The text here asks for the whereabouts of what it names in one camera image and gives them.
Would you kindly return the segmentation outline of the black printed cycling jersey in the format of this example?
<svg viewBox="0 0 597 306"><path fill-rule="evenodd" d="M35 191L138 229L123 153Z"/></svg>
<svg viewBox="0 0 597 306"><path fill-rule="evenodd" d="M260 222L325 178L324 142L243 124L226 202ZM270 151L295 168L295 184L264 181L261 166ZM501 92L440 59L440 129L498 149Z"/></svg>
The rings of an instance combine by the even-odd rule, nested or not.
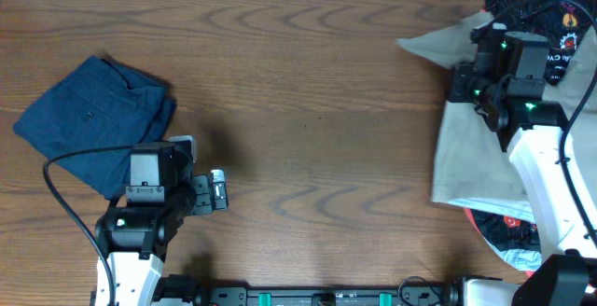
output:
<svg viewBox="0 0 597 306"><path fill-rule="evenodd" d="M594 14L596 0L486 0L486 3L487 8L493 14L493 18L482 25L496 22L503 23L509 31L529 32L543 35L548 39L549 53L545 72L545 88L552 81L553 74L559 70L557 66L560 62L559 56L572 50L577 45L576 36L578 31L588 31L596 26ZM570 143L575 161L572 130L595 88L596 82L591 80L572 114L566 114L562 107L567 118L564 135ZM497 133L488 126L486 113L477 109L476 106L475 110L483 118L489 131L495 133L498 139ZM591 225L594 230L592 240L596 244L596 217Z"/></svg>

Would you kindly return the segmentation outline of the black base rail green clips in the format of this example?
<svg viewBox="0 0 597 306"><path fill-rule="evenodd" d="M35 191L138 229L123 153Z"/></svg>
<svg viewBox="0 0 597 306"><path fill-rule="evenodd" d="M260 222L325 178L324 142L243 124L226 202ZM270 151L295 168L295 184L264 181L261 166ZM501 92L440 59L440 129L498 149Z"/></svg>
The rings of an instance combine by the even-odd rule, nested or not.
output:
<svg viewBox="0 0 597 306"><path fill-rule="evenodd" d="M527 305L518 285L496 278L465 276L451 284L418 276L392 287L256 288L197 284L169 276L158 285L155 305L189 306L489 306Z"/></svg>

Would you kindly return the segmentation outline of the khaki beige shorts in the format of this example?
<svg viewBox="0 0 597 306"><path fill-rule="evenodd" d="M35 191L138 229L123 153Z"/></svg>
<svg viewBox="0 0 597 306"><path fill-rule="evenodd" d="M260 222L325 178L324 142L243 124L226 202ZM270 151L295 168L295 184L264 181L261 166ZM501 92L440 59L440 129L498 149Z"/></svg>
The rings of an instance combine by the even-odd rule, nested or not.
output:
<svg viewBox="0 0 597 306"><path fill-rule="evenodd" d="M471 43L470 33L492 17L482 11L451 27L399 38L396 43L432 63L453 68L473 60L477 47ZM572 114L595 72L594 30L585 33L567 64L562 82L547 86L543 97L560 103L566 114ZM472 104L445 104L434 160L432 200L526 221L534 219L516 169Z"/></svg>

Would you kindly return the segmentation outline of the red garment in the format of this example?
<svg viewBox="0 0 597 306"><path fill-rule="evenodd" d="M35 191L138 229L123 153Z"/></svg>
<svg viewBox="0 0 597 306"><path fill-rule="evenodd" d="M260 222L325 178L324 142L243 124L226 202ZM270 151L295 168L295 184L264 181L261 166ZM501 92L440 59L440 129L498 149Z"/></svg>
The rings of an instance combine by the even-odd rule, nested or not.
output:
<svg viewBox="0 0 597 306"><path fill-rule="evenodd" d="M465 208L465 215L475 230L490 246L499 250L540 250L540 240L535 224L511 216L501 216ZM534 271L524 271L531 276Z"/></svg>

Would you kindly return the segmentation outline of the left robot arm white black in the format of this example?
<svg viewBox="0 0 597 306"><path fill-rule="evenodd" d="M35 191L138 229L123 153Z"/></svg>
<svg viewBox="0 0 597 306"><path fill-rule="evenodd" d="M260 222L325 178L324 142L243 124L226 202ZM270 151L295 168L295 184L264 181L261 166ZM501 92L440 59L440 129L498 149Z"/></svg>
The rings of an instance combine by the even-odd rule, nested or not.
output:
<svg viewBox="0 0 597 306"><path fill-rule="evenodd" d="M186 217L228 208L224 172L132 171L126 190L126 205L108 208L96 224L108 271L98 267L93 304L208 305L208 292L193 278L162 271Z"/></svg>

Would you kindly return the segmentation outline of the light blue garment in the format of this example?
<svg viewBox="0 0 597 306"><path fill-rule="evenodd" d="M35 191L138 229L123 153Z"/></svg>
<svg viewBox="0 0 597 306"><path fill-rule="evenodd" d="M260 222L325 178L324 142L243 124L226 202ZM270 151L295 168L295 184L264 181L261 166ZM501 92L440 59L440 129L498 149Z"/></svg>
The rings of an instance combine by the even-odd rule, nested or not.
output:
<svg viewBox="0 0 597 306"><path fill-rule="evenodd" d="M538 251L525 249L499 250L491 245L494 253L508 265L518 271L536 271L542 265L542 256Z"/></svg>

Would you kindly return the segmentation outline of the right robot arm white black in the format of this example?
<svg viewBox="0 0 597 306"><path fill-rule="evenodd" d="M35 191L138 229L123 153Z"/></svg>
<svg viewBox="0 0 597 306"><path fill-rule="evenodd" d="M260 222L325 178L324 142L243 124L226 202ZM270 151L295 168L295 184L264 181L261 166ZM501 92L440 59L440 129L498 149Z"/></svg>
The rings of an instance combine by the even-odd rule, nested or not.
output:
<svg viewBox="0 0 597 306"><path fill-rule="evenodd" d="M596 284L596 208L564 135L562 107L541 98L536 73L495 75L471 63L455 68L449 98L486 113L529 197L543 263L522 285L470 276L455 284L451 305L592 305Z"/></svg>

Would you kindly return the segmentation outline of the folded navy blue shorts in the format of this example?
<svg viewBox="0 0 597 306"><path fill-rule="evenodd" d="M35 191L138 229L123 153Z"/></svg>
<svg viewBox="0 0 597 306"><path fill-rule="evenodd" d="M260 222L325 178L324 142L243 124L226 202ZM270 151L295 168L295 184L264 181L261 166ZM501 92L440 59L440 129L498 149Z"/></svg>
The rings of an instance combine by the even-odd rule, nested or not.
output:
<svg viewBox="0 0 597 306"><path fill-rule="evenodd" d="M80 150L159 141L175 111L165 85L90 56L33 102L13 130L49 159Z"/></svg>

